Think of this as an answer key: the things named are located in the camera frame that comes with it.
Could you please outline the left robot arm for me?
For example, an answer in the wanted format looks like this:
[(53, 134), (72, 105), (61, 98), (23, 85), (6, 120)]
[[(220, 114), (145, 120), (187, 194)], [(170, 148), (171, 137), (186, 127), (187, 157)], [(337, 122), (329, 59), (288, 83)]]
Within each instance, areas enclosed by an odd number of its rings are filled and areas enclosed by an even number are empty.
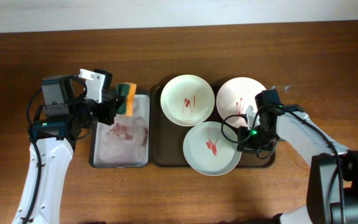
[(58, 223), (66, 172), (83, 129), (111, 125), (125, 98), (112, 73), (81, 69), (42, 80), (44, 103), (28, 118), (29, 169), (13, 223)]

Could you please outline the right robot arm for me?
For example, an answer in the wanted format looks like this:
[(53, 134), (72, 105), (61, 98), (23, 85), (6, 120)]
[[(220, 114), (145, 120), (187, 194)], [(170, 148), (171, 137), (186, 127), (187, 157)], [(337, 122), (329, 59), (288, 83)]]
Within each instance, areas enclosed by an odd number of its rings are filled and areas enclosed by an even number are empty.
[(317, 127), (298, 105), (284, 105), (275, 90), (255, 96), (257, 111), (249, 108), (240, 127), (237, 150), (273, 154), (286, 141), (308, 163), (306, 204), (277, 214), (276, 223), (358, 223), (358, 151), (338, 143)]

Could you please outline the cream plate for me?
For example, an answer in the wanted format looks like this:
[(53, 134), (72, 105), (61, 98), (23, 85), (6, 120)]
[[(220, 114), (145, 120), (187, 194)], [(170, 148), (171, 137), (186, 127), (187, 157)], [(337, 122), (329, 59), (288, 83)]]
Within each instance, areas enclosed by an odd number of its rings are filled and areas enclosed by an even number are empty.
[(171, 79), (160, 95), (164, 115), (179, 126), (195, 126), (209, 118), (215, 106), (211, 85), (196, 75)]

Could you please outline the pale grey plate front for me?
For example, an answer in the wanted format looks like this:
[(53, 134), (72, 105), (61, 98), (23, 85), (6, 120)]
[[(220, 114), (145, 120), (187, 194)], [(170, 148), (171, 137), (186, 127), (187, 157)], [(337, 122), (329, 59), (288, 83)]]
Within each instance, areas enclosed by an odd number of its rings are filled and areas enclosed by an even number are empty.
[(218, 176), (232, 171), (241, 159), (237, 144), (230, 142), (237, 134), (221, 123), (208, 121), (192, 127), (183, 140), (183, 154), (197, 172)]

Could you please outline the green and orange sponge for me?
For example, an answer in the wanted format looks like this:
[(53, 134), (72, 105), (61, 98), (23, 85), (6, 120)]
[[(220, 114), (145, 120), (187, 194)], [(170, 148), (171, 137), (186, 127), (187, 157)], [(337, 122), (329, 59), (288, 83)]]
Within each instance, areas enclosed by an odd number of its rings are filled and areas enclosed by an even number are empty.
[(136, 88), (135, 83), (119, 83), (116, 85), (117, 94), (126, 97), (126, 113), (124, 116), (133, 116)]

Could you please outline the pinkish white plate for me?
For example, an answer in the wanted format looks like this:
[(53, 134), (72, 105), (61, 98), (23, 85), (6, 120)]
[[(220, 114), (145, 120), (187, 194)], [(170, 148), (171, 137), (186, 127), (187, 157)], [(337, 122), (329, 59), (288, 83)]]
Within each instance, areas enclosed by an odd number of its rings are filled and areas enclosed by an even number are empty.
[(247, 77), (230, 79), (222, 85), (216, 97), (216, 107), (222, 119), (234, 114), (246, 114), (248, 107), (257, 112), (255, 96), (266, 90), (257, 80)]

